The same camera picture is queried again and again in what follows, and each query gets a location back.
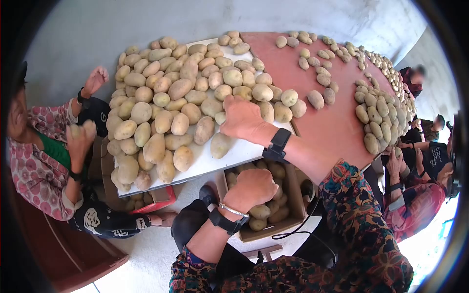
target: black pants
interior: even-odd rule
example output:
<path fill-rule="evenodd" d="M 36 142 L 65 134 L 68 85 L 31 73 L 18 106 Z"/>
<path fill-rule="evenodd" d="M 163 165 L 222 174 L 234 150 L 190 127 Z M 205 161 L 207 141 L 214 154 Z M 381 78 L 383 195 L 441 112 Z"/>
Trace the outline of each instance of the black pants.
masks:
<path fill-rule="evenodd" d="M 73 230 L 94 234 L 100 238 L 129 238 L 151 226 L 144 214 L 129 215 L 114 211 L 98 199 L 93 187 L 82 188 L 83 205 L 75 211 L 68 224 Z"/>

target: floral patterned shirt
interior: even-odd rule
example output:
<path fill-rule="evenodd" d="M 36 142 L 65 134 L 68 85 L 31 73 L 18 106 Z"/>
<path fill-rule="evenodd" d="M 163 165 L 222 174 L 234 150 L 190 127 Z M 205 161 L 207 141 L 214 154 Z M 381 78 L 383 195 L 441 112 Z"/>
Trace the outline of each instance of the floral patterned shirt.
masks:
<path fill-rule="evenodd" d="M 333 268 L 282 256 L 225 279 L 220 291 L 406 292 L 412 266 L 400 253 L 363 172 L 341 160 L 320 184 L 319 197 L 329 227 L 347 244 Z M 170 292 L 212 292 L 216 268 L 184 247 L 172 266 Z"/>
<path fill-rule="evenodd" d="M 32 107 L 28 124 L 45 136 L 63 142 L 67 148 L 65 127 L 77 123 L 72 113 L 73 99 L 59 107 Z M 73 217 L 83 204 L 83 195 L 76 204 L 65 195 L 68 169 L 32 143 L 9 139 L 10 169 L 16 191 L 46 215 L 59 221 Z"/>

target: black shoe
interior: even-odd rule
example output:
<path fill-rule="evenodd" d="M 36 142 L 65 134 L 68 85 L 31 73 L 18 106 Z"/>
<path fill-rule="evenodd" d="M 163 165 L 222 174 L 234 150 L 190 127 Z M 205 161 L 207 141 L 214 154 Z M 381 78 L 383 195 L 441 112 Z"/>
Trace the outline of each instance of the black shoe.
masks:
<path fill-rule="evenodd" d="M 208 185 L 204 185 L 200 188 L 199 199 L 204 202 L 206 207 L 208 207 L 211 203 L 218 204 L 218 198 L 215 195 L 215 192 Z"/>

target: cardboard box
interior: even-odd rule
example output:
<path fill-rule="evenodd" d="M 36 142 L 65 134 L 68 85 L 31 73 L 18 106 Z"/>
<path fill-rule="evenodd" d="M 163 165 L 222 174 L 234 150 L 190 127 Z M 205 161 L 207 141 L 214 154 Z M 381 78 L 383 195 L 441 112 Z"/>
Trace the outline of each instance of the cardboard box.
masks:
<path fill-rule="evenodd" d="M 284 167 L 286 170 L 286 176 L 283 180 L 282 188 L 283 192 L 288 196 L 287 205 L 290 208 L 289 216 L 283 221 L 275 224 L 267 223 L 267 227 L 264 230 L 258 232 L 251 230 L 248 223 L 246 223 L 238 232 L 241 241 L 249 242 L 282 233 L 287 229 L 301 224 L 306 218 L 306 210 L 303 204 L 300 185 L 296 177 L 295 166 L 289 164 L 284 165 Z M 217 184 L 218 194 L 221 201 L 228 192 L 228 185 L 225 172 L 229 173 L 232 170 L 233 169 L 219 171 L 215 175 L 215 182 Z"/>

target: green shirt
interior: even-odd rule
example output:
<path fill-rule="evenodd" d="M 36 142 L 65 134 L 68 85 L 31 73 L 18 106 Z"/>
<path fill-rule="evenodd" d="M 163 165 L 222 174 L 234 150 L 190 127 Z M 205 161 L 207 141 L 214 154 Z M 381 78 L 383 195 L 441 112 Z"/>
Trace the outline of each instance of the green shirt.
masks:
<path fill-rule="evenodd" d="M 65 168 L 71 171 L 72 161 L 68 150 L 65 148 L 65 143 L 49 138 L 40 132 L 38 132 L 38 135 L 44 145 L 44 153 L 51 158 L 54 158 L 57 162 L 61 163 Z M 82 180 L 87 178 L 87 173 L 88 170 L 86 169 L 86 166 L 83 165 Z"/>

